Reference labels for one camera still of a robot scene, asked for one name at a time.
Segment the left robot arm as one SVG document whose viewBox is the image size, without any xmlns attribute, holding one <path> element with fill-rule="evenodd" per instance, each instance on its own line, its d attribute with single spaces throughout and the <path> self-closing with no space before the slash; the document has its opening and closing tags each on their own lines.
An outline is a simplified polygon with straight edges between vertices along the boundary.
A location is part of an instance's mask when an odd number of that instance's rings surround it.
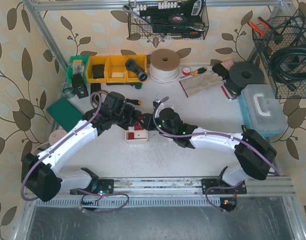
<svg viewBox="0 0 306 240">
<path fill-rule="evenodd" d="M 79 192 L 98 191 L 99 177 L 88 168 L 64 173 L 61 168 L 84 145 L 97 138 L 111 126 L 117 125 L 127 130 L 137 123 L 142 113 L 127 103 L 125 97 L 110 92 L 97 107 L 87 111 L 82 119 L 58 142 L 37 155 L 27 154 L 22 161 L 21 197 L 29 189 L 44 202 L 53 199 L 58 193 L 78 190 Z"/>
</svg>

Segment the orange black screwdriver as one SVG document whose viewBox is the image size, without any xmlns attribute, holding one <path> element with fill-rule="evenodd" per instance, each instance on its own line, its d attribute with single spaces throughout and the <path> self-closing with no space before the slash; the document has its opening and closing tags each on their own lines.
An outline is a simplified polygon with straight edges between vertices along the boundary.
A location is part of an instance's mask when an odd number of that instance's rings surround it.
<svg viewBox="0 0 306 240">
<path fill-rule="evenodd" d="M 140 100 L 135 100 L 135 99 L 126 99 L 126 102 L 127 103 L 130 103 L 130 104 L 133 104 L 133 105 L 136 105 L 136 106 L 141 106 L 142 105 L 142 102 Z"/>
</svg>

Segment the white spring tray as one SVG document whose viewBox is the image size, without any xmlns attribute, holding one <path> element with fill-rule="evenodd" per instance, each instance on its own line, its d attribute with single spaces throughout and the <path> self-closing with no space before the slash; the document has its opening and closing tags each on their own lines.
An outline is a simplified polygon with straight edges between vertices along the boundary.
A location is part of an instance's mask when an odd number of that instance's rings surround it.
<svg viewBox="0 0 306 240">
<path fill-rule="evenodd" d="M 134 133 L 134 139 L 127 140 L 128 132 L 133 132 Z M 146 130 L 134 131 L 133 129 L 128 129 L 125 132 L 125 141 L 128 144 L 131 144 L 131 145 L 145 144 L 147 142 L 147 140 L 148 140 L 148 133 L 147 133 Z"/>
</svg>

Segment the red large spring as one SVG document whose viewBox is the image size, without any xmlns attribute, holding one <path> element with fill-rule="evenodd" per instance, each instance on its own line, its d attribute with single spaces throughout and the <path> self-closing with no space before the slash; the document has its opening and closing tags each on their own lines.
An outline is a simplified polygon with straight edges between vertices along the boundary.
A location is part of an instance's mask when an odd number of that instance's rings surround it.
<svg viewBox="0 0 306 240">
<path fill-rule="evenodd" d="M 137 122 L 134 125 L 134 131 L 142 131 L 142 130 L 144 130 L 144 128 Z"/>
</svg>

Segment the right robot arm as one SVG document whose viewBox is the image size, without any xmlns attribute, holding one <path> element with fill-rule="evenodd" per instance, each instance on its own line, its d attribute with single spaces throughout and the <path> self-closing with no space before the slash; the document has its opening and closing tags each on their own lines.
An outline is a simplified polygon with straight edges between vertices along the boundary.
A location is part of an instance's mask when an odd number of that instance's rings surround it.
<svg viewBox="0 0 306 240">
<path fill-rule="evenodd" d="M 178 146 L 191 149 L 212 149 L 232 154 L 235 160 L 224 168 L 220 179 L 229 186 L 245 180 L 265 180 L 268 175 L 279 175 L 273 161 L 276 150 L 255 130 L 242 133 L 209 131 L 184 123 L 172 108 L 146 113 L 142 116 L 144 129 L 158 131 L 172 139 Z"/>
</svg>

